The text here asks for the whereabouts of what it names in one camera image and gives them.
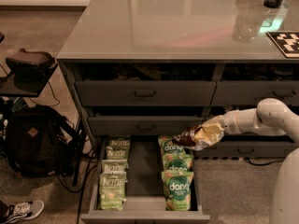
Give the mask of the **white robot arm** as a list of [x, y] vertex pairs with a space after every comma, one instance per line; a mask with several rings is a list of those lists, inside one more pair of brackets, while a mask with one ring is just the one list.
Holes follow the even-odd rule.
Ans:
[[[220, 124], [222, 133], [228, 134], [286, 134], [299, 144], [299, 116], [275, 98], [265, 98], [255, 108], [229, 111], [208, 123]], [[279, 169], [269, 224], [299, 224], [299, 148], [285, 158]]]

